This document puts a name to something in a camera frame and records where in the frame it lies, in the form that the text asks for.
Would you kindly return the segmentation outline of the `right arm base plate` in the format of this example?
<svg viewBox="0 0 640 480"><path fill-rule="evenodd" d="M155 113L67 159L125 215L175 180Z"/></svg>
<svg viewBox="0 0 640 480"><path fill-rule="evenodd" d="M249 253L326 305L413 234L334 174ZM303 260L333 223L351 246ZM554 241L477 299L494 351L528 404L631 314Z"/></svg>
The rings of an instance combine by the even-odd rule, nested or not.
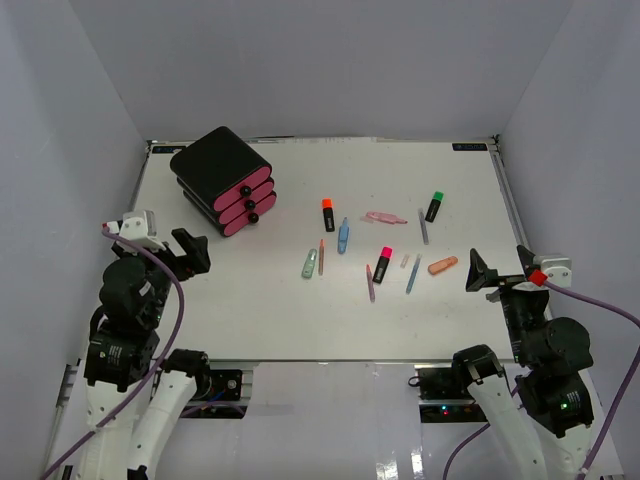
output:
<svg viewBox="0 0 640 480"><path fill-rule="evenodd" d="M419 390L423 401L473 400L451 367L419 368L407 384Z"/></svg>

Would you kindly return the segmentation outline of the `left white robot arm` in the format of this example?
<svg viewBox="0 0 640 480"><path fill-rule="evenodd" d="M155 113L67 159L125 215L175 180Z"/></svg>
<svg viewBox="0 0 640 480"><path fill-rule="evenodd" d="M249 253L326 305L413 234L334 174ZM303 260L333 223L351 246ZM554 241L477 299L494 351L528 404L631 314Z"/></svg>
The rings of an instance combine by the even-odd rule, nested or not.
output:
<svg viewBox="0 0 640 480"><path fill-rule="evenodd" d="M173 347L185 313L183 282L210 270L208 240L172 230L176 255L147 227L102 228L117 258L104 271L84 363L87 431L42 473L74 453L78 479L153 479L185 406L205 396L207 355Z"/></svg>

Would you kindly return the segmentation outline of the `orange cap black highlighter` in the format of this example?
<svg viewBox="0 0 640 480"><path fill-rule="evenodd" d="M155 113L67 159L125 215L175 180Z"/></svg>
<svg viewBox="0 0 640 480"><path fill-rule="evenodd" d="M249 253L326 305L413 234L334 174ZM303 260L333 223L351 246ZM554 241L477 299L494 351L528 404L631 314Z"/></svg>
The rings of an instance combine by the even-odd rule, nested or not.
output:
<svg viewBox="0 0 640 480"><path fill-rule="evenodd" d="M333 203L330 198L324 198L321 202L322 205L322 213L323 220L326 232L334 232L335 231L335 219L333 212Z"/></svg>

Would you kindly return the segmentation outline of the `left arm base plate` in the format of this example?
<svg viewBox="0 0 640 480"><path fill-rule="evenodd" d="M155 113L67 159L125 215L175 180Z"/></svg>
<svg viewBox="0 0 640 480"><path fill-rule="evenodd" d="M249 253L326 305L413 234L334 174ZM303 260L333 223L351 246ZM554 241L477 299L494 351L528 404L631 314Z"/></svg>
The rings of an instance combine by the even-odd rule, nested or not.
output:
<svg viewBox="0 0 640 480"><path fill-rule="evenodd" d="M239 369L211 369L196 381L193 401L239 401L242 394L243 372Z"/></svg>

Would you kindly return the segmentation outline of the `green cap black highlighter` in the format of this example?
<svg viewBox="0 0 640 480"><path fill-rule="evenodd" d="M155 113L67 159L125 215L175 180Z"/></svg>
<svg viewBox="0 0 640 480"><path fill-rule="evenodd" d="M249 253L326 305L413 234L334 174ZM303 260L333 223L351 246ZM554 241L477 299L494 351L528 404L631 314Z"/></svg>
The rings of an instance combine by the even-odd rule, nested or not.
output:
<svg viewBox="0 0 640 480"><path fill-rule="evenodd" d="M425 221L428 223L433 223L434 220L436 219L436 216L438 214L438 211L440 209L440 206L442 204L444 198L444 193L441 191L436 191L433 196L432 199L430 201L430 204L427 208L427 211L425 213Z"/></svg>

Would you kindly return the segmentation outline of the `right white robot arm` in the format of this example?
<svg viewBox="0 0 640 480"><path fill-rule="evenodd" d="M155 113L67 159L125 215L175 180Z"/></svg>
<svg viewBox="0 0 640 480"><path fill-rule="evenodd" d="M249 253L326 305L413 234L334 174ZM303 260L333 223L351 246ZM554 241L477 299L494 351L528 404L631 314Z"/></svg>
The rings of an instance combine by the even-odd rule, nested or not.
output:
<svg viewBox="0 0 640 480"><path fill-rule="evenodd" d="M549 319L551 287L570 286L572 262L517 248L522 273L501 275L470 251L465 289L488 289L500 303L514 361L527 369L508 384L504 367L487 345L458 351L451 384L472 399L496 433L519 479L575 479L586 460L594 413L580 375L593 364L586 328L569 317Z"/></svg>

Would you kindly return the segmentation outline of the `pink cap black highlighter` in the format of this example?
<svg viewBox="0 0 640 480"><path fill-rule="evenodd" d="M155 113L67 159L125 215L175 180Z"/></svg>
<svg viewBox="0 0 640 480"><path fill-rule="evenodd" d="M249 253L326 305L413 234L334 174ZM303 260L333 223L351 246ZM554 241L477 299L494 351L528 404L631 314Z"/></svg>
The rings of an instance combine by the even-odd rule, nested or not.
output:
<svg viewBox="0 0 640 480"><path fill-rule="evenodd" d="M382 248L380 256L378 258L376 267L373 271L373 282L381 284L392 258L393 249L389 246Z"/></svg>

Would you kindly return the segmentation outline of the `purple slim highlighter pen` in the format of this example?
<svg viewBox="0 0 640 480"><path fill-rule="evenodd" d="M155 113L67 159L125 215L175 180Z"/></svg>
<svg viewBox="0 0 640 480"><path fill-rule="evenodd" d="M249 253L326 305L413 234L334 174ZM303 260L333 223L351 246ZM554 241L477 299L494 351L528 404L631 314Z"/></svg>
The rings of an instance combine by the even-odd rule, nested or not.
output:
<svg viewBox="0 0 640 480"><path fill-rule="evenodd" d="M429 245L429 235L427 230L426 217L425 217L424 210L422 208L418 209L418 220L419 220L423 244Z"/></svg>

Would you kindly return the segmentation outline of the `blue slim highlighter pen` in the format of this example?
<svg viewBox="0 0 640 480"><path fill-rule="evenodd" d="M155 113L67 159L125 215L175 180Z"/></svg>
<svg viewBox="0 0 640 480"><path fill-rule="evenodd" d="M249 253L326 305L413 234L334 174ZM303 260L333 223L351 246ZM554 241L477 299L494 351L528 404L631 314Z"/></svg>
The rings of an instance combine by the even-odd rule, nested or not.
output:
<svg viewBox="0 0 640 480"><path fill-rule="evenodd" d="M415 259L414 264L413 264L413 267L412 267L412 270L411 270L411 273L410 273L410 276L409 276L409 279L408 279L408 282L407 282L407 285L406 285L406 289L405 289L405 293L407 295L411 294L411 292L413 290L413 286L414 286L414 283L416 281L416 278L417 278L417 275L418 275L418 272L419 272L419 268L420 268L420 265L421 265L421 259L422 259L422 255L421 254L417 254L416 255L416 259Z"/></svg>

